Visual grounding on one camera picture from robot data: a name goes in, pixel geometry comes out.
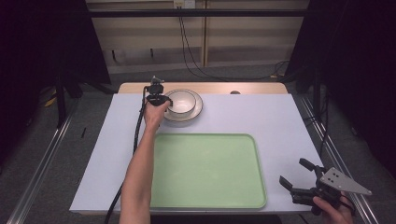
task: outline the white table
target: white table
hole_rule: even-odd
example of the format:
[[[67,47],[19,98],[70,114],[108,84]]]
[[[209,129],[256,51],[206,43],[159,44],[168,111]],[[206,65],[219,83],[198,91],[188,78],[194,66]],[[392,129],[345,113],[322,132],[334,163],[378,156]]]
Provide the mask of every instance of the white table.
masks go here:
[[[298,161],[322,165],[297,107],[289,94],[200,94],[204,109],[187,125],[165,121],[159,133],[248,133],[259,150],[267,204],[260,209],[156,209],[153,214],[273,214],[310,210],[294,204],[278,183],[286,177],[295,188],[310,189],[316,177]],[[108,110],[91,159],[81,180],[72,212],[104,214],[117,193],[132,156],[134,128],[141,94],[116,94]],[[120,204],[115,207],[120,211]]]

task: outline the saucer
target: saucer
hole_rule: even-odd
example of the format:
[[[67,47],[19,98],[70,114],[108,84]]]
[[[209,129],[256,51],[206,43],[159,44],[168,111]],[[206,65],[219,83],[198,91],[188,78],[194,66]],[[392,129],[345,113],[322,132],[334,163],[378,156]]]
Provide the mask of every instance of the saucer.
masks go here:
[[[170,120],[170,121],[175,121],[175,122],[184,122],[184,121],[188,121],[188,120],[196,118],[201,113],[202,108],[204,107],[204,103],[202,101],[201,96],[199,96],[198,93],[196,93],[195,91],[184,90],[184,89],[169,91],[165,94],[165,96],[169,96],[170,94],[174,93],[175,91],[186,91],[186,92],[192,94],[194,96],[195,102],[196,102],[195,108],[186,118],[175,118],[174,116],[172,116],[171,113],[169,113],[169,109],[168,109],[165,111],[165,114],[164,114],[165,119]]]

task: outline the tray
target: tray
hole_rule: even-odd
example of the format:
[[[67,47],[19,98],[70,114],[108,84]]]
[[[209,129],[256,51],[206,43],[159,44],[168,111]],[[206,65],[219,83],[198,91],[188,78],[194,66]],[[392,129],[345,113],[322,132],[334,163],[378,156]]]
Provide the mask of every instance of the tray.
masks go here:
[[[159,133],[151,207],[261,208],[266,203],[248,134]]]

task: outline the hand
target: hand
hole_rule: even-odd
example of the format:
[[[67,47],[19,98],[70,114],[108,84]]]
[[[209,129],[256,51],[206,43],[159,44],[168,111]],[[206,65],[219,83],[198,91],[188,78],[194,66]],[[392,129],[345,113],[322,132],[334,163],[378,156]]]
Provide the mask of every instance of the hand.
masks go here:
[[[341,202],[349,204],[349,201],[341,196]],[[319,197],[314,197],[314,203],[323,210],[323,223],[325,224],[353,224],[353,219],[349,208],[340,205],[336,210],[328,202]]]
[[[163,121],[163,114],[170,105],[169,101],[166,101],[162,105],[154,106],[151,103],[146,104],[145,109],[145,122],[146,129],[156,132],[160,123]]]

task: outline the gray floor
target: gray floor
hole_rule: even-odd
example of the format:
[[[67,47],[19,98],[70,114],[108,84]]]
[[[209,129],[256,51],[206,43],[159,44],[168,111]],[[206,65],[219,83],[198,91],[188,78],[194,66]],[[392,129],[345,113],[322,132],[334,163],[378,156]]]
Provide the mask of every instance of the gray floor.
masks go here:
[[[244,74],[251,77],[263,77],[271,75],[273,69],[273,66],[253,65],[206,68],[205,71],[214,76],[240,77]],[[166,81],[216,81],[213,78],[194,77],[183,69],[116,74],[111,76],[113,84],[108,87],[116,90],[121,83],[127,81],[149,82],[153,75]],[[266,78],[255,81],[275,80],[275,78]],[[296,104],[301,109],[302,117],[306,118],[307,115],[301,105],[303,96],[295,94],[294,83],[287,84],[287,88],[290,93],[293,93]],[[40,191],[35,196],[25,223],[99,223],[104,220],[104,216],[81,216],[68,211],[112,99],[111,95],[105,95],[89,86],[83,85],[82,89],[84,95],[78,101],[77,111],[46,173]],[[48,95],[43,95],[41,100],[44,101],[47,97]],[[353,177],[373,191],[374,195],[368,200],[379,223],[396,223],[396,216],[393,215],[393,211],[396,211],[396,181],[372,157],[364,140],[351,131],[347,118],[332,98],[330,99],[330,137]],[[67,103],[71,105],[73,102],[74,100],[68,100]],[[7,222],[28,185],[55,132],[56,123],[56,105],[40,106],[31,125],[3,167],[0,175],[0,223]],[[307,124],[307,130],[319,148],[320,141],[312,125]],[[325,165],[331,163],[326,153],[323,154],[323,162]],[[320,217],[308,213],[304,214],[304,217],[309,223],[320,223]],[[280,215],[280,218],[285,224],[303,223],[297,215]],[[111,223],[117,222],[118,216],[115,215]],[[355,223],[363,222],[360,217],[356,217]]]

